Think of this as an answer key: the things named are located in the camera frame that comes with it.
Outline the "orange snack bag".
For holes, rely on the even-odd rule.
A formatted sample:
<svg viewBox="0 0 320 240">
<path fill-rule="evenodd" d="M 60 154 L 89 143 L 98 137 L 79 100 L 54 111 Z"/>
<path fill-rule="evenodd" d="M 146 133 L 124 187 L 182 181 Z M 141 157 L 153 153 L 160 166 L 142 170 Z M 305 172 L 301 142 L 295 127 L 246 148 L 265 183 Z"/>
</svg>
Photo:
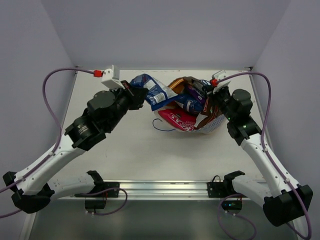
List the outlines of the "orange snack bag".
<svg viewBox="0 0 320 240">
<path fill-rule="evenodd" d="M 168 87 L 176 94 L 182 94 L 185 89 L 185 79 L 183 77 L 173 80 Z"/>
</svg>

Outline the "blue white cookie bag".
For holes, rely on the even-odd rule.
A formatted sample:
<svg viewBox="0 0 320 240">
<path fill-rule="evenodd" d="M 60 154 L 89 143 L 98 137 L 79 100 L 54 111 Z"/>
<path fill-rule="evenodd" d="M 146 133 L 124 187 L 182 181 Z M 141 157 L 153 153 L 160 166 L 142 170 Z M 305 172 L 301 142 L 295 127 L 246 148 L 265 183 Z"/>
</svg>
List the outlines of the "blue white cookie bag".
<svg viewBox="0 0 320 240">
<path fill-rule="evenodd" d="M 134 87 L 148 90 L 145 100 L 153 112 L 175 101 L 179 96 L 170 87 L 146 73 L 133 78 L 130 84 Z"/>
</svg>

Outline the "left black controller box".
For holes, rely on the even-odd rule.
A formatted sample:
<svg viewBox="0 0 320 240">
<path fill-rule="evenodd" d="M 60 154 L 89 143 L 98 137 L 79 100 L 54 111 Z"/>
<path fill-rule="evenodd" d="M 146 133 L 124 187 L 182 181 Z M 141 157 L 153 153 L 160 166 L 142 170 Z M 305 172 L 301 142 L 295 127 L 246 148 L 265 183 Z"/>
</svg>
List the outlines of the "left black controller box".
<svg viewBox="0 0 320 240">
<path fill-rule="evenodd" d="M 103 210 L 106 206 L 106 200 L 104 199 L 94 199 L 94 200 L 85 200 L 84 208 L 88 212 L 95 212 L 96 210 Z"/>
</svg>

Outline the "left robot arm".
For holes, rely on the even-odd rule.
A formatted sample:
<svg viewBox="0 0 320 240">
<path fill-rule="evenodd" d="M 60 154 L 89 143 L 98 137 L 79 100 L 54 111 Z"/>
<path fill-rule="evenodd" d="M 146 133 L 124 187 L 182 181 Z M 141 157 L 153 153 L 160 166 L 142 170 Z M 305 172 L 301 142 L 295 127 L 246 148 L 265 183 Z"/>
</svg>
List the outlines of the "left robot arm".
<svg viewBox="0 0 320 240">
<path fill-rule="evenodd" d="M 37 159 L 24 170 L 3 175 L 6 186 L 13 191 L 11 199 L 15 207 L 32 214 L 56 199 L 72 195 L 96 197 L 108 191 L 95 170 L 68 179 L 57 178 L 55 174 L 106 139 L 127 111 L 143 106 L 148 89 L 132 86 L 125 80 L 121 83 L 116 90 L 97 92 L 87 102 L 82 116 L 76 118 L 57 143 L 43 154 L 43 160 Z"/>
</svg>

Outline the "checkered paper bag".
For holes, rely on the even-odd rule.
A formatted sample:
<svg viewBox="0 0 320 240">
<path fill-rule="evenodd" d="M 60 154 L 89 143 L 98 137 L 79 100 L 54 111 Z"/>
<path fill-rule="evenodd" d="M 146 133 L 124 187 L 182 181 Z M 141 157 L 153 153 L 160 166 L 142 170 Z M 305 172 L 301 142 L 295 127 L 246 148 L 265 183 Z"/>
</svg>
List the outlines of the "checkered paper bag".
<svg viewBox="0 0 320 240">
<path fill-rule="evenodd" d="M 177 98 L 156 110 L 155 115 L 173 130 L 209 134 L 225 120 L 219 108 L 209 99 L 215 86 L 216 80 L 208 81 L 192 76 L 177 78 L 168 85 L 177 94 Z"/>
</svg>

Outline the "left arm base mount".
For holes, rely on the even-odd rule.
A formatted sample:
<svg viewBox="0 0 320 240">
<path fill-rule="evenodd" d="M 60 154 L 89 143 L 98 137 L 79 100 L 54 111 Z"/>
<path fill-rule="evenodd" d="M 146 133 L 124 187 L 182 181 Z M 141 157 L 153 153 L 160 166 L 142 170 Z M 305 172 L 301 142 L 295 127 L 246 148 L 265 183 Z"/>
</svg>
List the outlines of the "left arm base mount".
<svg viewBox="0 0 320 240">
<path fill-rule="evenodd" d="M 93 188 L 88 193 L 76 194 L 77 198 L 117 198 L 120 191 L 120 183 L 117 181 L 104 181 L 96 170 L 89 170 L 87 175 L 93 180 Z"/>
</svg>

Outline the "right black controller box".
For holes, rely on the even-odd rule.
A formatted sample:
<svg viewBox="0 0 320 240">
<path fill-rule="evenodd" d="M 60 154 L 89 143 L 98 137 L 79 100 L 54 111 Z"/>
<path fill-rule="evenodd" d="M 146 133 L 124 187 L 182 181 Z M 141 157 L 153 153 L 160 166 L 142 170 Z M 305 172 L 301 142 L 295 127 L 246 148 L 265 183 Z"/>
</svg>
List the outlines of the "right black controller box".
<svg viewBox="0 0 320 240">
<path fill-rule="evenodd" d="M 225 200 L 221 207 L 224 211 L 239 213 L 242 210 L 243 203 L 240 200 Z"/>
</svg>

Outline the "blue paper bag handle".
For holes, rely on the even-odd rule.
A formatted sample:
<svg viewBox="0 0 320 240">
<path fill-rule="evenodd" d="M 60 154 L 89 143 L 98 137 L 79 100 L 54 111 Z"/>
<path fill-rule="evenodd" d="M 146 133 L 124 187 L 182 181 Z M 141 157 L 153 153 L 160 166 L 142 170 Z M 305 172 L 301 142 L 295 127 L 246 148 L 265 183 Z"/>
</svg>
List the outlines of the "blue paper bag handle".
<svg viewBox="0 0 320 240">
<path fill-rule="evenodd" d="M 212 84 L 208 80 L 201 79 L 199 82 L 201 83 L 202 88 L 205 89 L 205 90 L 209 90 L 209 89 L 212 88 Z"/>
</svg>

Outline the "dark blue snack packet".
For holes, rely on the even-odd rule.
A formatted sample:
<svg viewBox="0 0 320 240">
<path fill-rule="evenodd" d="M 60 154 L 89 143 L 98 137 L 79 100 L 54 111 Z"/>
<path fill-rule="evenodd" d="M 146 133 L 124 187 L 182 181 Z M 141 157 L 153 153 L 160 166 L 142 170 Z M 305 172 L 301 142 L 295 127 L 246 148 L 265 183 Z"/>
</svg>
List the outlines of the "dark blue snack packet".
<svg viewBox="0 0 320 240">
<path fill-rule="evenodd" d="M 192 82 L 193 86 L 196 89 L 198 89 L 199 91 L 202 91 L 202 92 L 205 92 L 205 93 L 208 91 L 208 89 L 203 89 L 202 88 L 202 85 L 200 83 L 200 79 L 193 79 L 191 82 Z"/>
</svg>

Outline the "purple snack packet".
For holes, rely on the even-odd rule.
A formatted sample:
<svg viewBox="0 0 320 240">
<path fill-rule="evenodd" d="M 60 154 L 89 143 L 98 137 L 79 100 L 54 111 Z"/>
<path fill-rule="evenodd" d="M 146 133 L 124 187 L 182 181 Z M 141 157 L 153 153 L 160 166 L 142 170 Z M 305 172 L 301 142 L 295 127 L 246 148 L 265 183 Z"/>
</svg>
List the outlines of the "purple snack packet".
<svg viewBox="0 0 320 240">
<path fill-rule="evenodd" d="M 185 86 L 186 91 L 193 96 L 200 104 L 204 105 L 207 101 L 207 94 L 198 90 L 193 85 L 187 84 Z"/>
</svg>

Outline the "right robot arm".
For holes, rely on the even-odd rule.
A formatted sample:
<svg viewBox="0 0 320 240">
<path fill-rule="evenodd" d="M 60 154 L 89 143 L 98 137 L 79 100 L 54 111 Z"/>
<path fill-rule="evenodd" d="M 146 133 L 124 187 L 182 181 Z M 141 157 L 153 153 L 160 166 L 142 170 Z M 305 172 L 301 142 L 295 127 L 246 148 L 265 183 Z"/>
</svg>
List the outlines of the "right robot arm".
<svg viewBox="0 0 320 240">
<path fill-rule="evenodd" d="M 275 227 L 304 216 L 313 191 L 309 185 L 301 185 L 284 168 L 266 143 L 262 130 L 250 115 L 251 94 L 244 89 L 230 93 L 225 85 L 215 87 L 208 99 L 226 117 L 229 135 L 249 155 L 266 181 L 266 185 L 261 185 L 244 172 L 234 171 L 224 176 L 223 192 L 231 197 L 241 194 L 257 203 Z"/>
</svg>

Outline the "black controller box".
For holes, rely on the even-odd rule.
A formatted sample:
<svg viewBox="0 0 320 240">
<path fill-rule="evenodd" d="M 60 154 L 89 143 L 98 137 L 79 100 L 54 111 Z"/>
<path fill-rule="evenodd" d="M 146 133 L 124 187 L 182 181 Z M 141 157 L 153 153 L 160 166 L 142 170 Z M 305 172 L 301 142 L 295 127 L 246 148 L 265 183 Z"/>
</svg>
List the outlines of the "black controller box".
<svg viewBox="0 0 320 240">
<path fill-rule="evenodd" d="M 94 199 L 94 200 L 85 200 L 84 208 L 88 212 L 95 212 L 96 210 L 103 210 L 106 206 L 106 200 L 104 199 Z"/>
<path fill-rule="evenodd" d="M 242 210 L 243 203 L 240 200 L 225 200 L 221 207 L 224 211 L 239 213 Z"/>
</svg>

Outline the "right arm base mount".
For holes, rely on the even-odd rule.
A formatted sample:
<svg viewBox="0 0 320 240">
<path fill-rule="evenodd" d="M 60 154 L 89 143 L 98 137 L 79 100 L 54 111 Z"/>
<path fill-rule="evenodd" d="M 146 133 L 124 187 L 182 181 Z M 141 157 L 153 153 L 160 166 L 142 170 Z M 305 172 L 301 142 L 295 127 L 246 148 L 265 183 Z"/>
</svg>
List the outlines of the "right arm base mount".
<svg viewBox="0 0 320 240">
<path fill-rule="evenodd" d="M 219 175 L 215 175 L 211 181 L 206 183 L 208 197 L 225 198 L 235 194 L 247 197 L 253 191 L 253 187 L 248 183 L 237 181 L 240 176 L 244 175 L 245 173 L 240 170 L 226 174 L 223 180 Z"/>
</svg>

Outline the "brown Chips Ahoy bag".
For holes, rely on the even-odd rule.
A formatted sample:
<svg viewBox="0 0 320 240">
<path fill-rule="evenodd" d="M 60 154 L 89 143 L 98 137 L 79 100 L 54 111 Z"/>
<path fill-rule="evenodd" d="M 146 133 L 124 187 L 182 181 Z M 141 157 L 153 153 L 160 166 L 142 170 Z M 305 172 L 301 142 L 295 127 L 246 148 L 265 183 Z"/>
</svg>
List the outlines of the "brown Chips Ahoy bag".
<svg viewBox="0 0 320 240">
<path fill-rule="evenodd" d="M 196 130 L 208 127 L 219 116 L 219 109 L 208 97 L 203 110 L 197 115 L 194 128 Z"/>
</svg>

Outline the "blue Doritos chip bag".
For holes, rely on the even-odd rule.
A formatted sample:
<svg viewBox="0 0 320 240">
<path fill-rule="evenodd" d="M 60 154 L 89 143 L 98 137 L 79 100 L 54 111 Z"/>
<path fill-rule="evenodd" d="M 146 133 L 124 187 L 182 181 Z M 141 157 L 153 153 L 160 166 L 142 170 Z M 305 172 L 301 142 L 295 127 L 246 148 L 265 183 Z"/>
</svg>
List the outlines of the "blue Doritos chip bag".
<svg viewBox="0 0 320 240">
<path fill-rule="evenodd" d="M 176 104 L 184 111 L 198 115 L 204 108 L 204 105 L 197 101 L 193 96 L 183 93 L 179 94 L 175 99 Z"/>
</svg>

